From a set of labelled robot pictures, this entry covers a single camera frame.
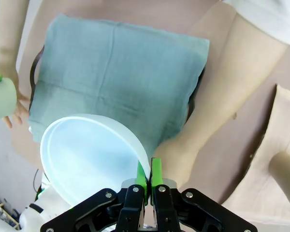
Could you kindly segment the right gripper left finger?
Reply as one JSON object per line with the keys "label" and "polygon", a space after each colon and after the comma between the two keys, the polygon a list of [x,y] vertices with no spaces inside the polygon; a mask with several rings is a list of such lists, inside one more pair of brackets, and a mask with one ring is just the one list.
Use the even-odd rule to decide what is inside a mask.
{"label": "right gripper left finger", "polygon": [[147,178],[141,164],[130,186],[119,192],[104,188],[68,211],[43,224],[42,232],[137,232],[143,226]]}

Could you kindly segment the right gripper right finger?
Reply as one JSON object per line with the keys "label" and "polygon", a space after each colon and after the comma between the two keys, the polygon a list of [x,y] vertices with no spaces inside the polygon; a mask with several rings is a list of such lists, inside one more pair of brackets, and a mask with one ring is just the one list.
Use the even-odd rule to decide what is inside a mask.
{"label": "right gripper right finger", "polygon": [[182,192],[162,178],[161,159],[151,160],[151,201],[159,232],[180,232],[183,224],[196,232],[256,232],[253,224],[237,216],[200,191]]}

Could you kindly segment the person's right hand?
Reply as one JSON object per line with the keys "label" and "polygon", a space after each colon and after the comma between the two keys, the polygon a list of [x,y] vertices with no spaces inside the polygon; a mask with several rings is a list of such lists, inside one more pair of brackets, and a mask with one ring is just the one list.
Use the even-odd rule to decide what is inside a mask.
{"label": "person's right hand", "polygon": [[29,98],[24,96],[21,91],[19,90],[19,82],[14,82],[15,89],[16,89],[16,95],[17,95],[17,101],[15,110],[12,113],[12,116],[14,118],[14,122],[17,122],[19,125],[23,124],[22,116],[29,116],[28,109],[24,106],[24,102],[28,102]]}

